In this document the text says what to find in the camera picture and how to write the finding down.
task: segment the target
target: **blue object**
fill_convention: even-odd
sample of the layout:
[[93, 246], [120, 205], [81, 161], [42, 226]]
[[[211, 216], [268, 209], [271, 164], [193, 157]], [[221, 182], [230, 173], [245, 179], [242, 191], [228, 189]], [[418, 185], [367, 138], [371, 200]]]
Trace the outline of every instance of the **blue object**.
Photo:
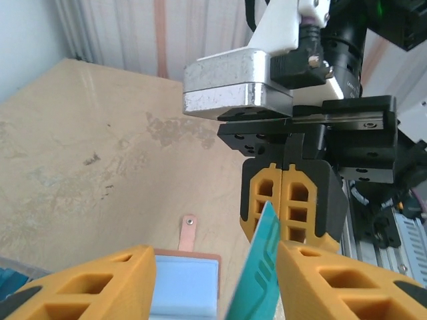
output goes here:
[[228, 309], [227, 320], [273, 319], [280, 293], [276, 274], [279, 240], [280, 221], [272, 204], [267, 202]]
[[6, 297], [24, 284], [28, 282], [28, 277], [12, 269], [0, 268], [0, 301], [6, 299]]
[[155, 264], [150, 319], [216, 319], [218, 261], [156, 255]]

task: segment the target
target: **blue foam block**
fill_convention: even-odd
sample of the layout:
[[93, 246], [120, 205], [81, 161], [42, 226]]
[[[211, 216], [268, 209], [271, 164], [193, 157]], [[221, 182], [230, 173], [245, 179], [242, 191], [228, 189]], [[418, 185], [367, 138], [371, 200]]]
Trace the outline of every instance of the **blue foam block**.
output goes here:
[[156, 255], [150, 319], [216, 319], [216, 260]]

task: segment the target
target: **screw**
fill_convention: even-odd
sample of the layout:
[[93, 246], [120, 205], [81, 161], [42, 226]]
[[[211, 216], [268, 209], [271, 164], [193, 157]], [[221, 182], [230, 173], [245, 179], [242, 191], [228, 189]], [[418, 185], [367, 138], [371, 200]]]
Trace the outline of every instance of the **screw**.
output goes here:
[[325, 78], [331, 79], [334, 77], [334, 67], [329, 67], [329, 72], [326, 74]]
[[375, 123], [372, 123], [372, 122], [367, 122], [367, 123], [364, 123], [364, 124], [363, 124], [363, 126], [364, 126], [365, 128], [368, 128], [368, 129], [373, 129], [373, 128], [375, 128], [375, 127], [376, 127], [376, 124], [375, 124]]
[[408, 270], [408, 267], [405, 266], [404, 264], [401, 264], [401, 265], [399, 265], [398, 269], [401, 273], [406, 273]]
[[318, 55], [312, 55], [311, 57], [308, 58], [308, 65], [311, 68], [318, 68], [319, 67], [319, 56]]

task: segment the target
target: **white wall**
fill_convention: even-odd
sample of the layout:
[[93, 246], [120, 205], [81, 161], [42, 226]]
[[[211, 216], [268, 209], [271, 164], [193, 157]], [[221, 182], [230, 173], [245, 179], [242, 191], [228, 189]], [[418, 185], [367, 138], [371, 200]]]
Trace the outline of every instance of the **white wall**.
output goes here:
[[0, 102], [70, 57], [54, 0], [0, 0]]

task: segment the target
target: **plywood surface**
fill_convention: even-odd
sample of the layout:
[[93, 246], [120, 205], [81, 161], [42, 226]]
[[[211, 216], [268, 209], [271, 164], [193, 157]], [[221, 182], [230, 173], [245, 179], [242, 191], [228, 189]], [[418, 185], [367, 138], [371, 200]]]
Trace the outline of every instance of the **plywood surface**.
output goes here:
[[57, 271], [138, 243], [222, 257], [220, 315], [248, 242], [244, 158], [181, 114], [181, 83], [64, 60], [0, 105], [0, 255]]

